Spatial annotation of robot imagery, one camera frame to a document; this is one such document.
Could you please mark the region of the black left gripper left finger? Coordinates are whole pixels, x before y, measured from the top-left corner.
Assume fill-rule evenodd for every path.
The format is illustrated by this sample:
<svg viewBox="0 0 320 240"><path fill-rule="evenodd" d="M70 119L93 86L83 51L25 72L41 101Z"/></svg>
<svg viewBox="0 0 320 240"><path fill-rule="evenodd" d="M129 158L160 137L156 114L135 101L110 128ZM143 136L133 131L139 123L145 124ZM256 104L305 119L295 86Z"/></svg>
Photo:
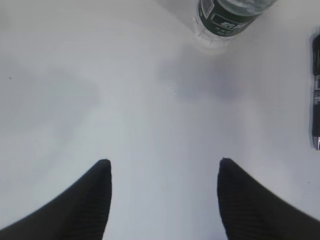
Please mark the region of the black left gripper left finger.
<svg viewBox="0 0 320 240"><path fill-rule="evenodd" d="M112 167L99 160L56 198L1 229L2 240L101 240L112 199Z"/></svg>

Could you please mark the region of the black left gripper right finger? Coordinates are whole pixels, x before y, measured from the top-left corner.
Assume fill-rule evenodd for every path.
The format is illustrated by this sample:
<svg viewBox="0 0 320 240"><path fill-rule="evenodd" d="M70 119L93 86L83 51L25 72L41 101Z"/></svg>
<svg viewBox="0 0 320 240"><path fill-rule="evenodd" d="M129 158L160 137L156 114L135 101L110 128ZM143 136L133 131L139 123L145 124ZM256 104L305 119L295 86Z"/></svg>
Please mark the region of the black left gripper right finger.
<svg viewBox="0 0 320 240"><path fill-rule="evenodd" d="M219 162L219 213L229 240L318 240L319 220L261 185L230 158Z"/></svg>

